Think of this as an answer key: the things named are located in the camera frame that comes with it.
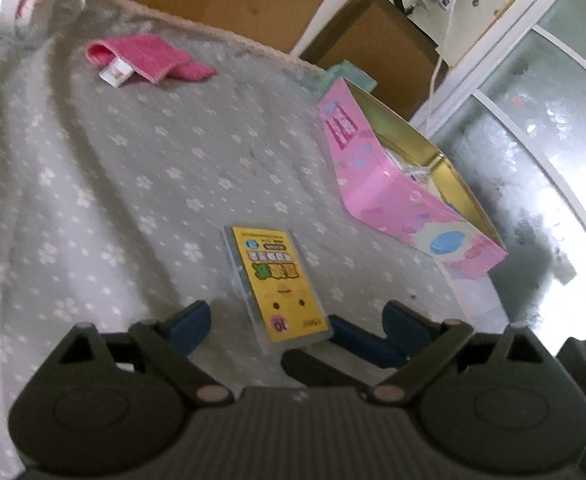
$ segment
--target screw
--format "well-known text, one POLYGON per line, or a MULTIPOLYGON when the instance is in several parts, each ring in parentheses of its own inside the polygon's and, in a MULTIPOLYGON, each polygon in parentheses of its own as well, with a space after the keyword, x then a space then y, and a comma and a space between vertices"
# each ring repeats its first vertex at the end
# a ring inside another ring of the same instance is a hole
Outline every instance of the screw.
POLYGON ((406 397, 406 392, 399 386, 393 384, 381 384, 373 388, 373 396, 381 402, 400 402, 406 397))
POLYGON ((204 402, 222 402, 228 399, 230 392, 219 384, 208 384, 207 386, 198 388, 195 394, 199 400, 203 400, 204 402))

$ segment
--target white cable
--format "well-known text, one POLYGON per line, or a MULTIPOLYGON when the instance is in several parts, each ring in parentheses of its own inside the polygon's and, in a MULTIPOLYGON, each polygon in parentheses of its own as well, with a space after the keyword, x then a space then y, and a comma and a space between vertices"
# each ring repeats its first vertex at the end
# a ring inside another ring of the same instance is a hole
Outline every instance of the white cable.
POLYGON ((444 31, 444 39, 442 40, 442 44, 439 46, 439 56, 438 62, 435 65, 435 70, 433 71, 433 75, 431 76, 431 83, 429 84, 429 100, 426 103, 426 119, 424 121, 424 135, 429 138, 429 120, 431 119, 431 102, 433 101, 433 94, 435 94, 435 81, 438 78, 438 73, 442 68, 442 54, 444 53, 444 47, 447 43, 447 38, 449 37, 449 30, 451 30, 451 24, 453 23, 453 12, 455 11, 455 5, 458 0, 453 0, 451 2, 451 9, 449 9, 449 21, 447 22, 447 28, 444 31))

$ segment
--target yellow card box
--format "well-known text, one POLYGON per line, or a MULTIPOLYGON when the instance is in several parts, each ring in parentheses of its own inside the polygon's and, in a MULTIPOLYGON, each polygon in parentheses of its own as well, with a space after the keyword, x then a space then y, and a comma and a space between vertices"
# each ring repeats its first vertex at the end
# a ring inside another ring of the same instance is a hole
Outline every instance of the yellow card box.
POLYGON ((260 343, 309 344, 331 329, 286 231, 252 227, 227 228, 231 259, 240 274, 244 298, 260 343))

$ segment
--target illustration on pink box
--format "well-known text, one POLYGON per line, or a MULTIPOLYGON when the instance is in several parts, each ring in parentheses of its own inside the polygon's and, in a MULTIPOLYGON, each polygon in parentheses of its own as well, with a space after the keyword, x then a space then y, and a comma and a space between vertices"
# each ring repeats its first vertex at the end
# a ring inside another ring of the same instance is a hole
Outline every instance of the illustration on pink box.
POLYGON ((353 104, 331 99, 334 86, 320 110, 348 211, 473 278, 502 260, 505 253, 489 238, 391 162, 346 85, 337 90, 353 104))

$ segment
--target white tag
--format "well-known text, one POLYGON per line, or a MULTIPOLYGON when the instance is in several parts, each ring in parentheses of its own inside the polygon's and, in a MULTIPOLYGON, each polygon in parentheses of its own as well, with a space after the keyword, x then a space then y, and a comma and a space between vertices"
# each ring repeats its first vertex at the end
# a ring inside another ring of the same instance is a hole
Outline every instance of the white tag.
POLYGON ((100 72, 100 77, 109 85, 119 88, 134 74, 135 70, 126 61, 116 57, 100 72))

